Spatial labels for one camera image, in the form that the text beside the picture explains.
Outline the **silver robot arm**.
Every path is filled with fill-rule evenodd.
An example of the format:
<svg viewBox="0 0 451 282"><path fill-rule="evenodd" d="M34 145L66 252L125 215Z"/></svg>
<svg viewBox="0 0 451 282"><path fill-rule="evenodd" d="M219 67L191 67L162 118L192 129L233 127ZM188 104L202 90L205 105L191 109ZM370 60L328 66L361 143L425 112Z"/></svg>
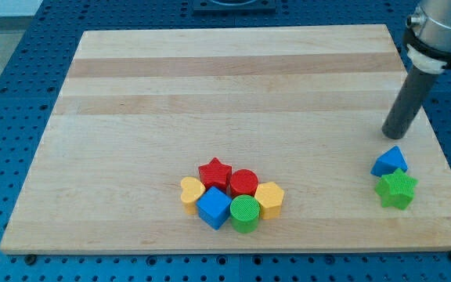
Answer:
<svg viewBox="0 0 451 282"><path fill-rule="evenodd" d="M422 0L406 18L403 44L413 65L428 74L451 70L451 0Z"/></svg>

